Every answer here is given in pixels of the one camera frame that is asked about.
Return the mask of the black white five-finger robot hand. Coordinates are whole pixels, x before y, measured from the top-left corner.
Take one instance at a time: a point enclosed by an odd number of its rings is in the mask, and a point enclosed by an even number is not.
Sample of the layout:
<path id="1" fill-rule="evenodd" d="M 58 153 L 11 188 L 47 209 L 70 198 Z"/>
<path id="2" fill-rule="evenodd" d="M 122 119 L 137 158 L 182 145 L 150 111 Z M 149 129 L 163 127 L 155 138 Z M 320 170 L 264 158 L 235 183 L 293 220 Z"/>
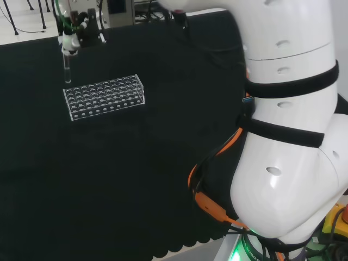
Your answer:
<path id="1" fill-rule="evenodd" d="M 75 56 L 81 48 L 98 46 L 107 41 L 99 29 L 94 8 L 87 12 L 72 11 L 71 17 L 57 13 L 58 32 L 63 55 Z"/>

